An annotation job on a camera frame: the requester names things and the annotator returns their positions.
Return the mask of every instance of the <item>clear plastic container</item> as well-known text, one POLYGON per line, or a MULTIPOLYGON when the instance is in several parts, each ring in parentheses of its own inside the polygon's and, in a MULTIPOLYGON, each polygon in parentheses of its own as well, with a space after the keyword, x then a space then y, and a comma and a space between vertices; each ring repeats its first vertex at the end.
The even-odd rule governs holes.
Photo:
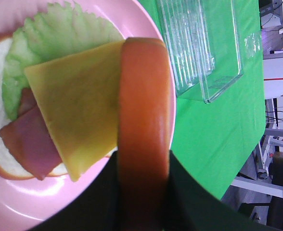
POLYGON ((242 74, 234 0, 156 0, 178 97, 214 101, 242 74))

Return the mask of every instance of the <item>pink plate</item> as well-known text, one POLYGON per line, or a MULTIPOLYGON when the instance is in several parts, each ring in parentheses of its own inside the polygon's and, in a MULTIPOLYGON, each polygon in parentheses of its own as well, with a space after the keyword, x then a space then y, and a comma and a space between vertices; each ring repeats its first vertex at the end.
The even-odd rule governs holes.
MULTIPOLYGON (((14 31, 28 16, 46 11, 52 0, 0 0, 0 32, 14 31)), ((127 37, 162 39, 152 19, 136 0, 75 0, 83 10, 109 19, 127 37)), ((172 128, 175 125, 176 98, 172 88, 172 128)), ((68 176, 46 178, 43 181, 5 180, 0 177, 0 231, 27 230, 61 210, 95 179, 106 164, 103 158, 94 164, 78 182, 68 176)))

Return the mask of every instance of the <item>yellow cheese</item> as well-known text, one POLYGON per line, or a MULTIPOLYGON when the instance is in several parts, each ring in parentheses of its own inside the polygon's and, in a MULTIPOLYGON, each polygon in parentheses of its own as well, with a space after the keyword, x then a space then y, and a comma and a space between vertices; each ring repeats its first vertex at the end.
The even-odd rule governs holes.
POLYGON ((72 181, 116 147, 123 43, 108 43, 25 69, 72 181))

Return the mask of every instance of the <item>green tablecloth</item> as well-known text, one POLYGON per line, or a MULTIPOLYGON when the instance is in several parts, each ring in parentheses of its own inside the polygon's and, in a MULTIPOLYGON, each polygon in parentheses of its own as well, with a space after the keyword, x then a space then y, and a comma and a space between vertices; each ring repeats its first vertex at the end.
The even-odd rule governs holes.
MULTIPOLYGON (((187 171, 218 199, 265 129, 262 48, 258 47, 261 46, 258 1, 234 1, 244 75, 211 104, 178 98, 172 144, 172 150, 187 171)), ((160 28, 155 0, 139 2, 160 28)), ((223 16, 222 11, 221 15, 212 15, 208 20, 223 16)))

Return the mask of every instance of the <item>lettuce leaf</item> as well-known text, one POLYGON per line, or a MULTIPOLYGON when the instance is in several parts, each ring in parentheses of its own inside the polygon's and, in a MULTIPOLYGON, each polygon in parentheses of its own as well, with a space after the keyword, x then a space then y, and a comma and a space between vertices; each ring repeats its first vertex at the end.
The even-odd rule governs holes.
POLYGON ((8 118, 17 118, 22 89, 30 87, 25 67, 122 39, 111 22, 83 12, 77 3, 74 8, 68 2, 64 7, 49 3, 47 13, 25 19, 13 34, 3 71, 2 99, 8 118))

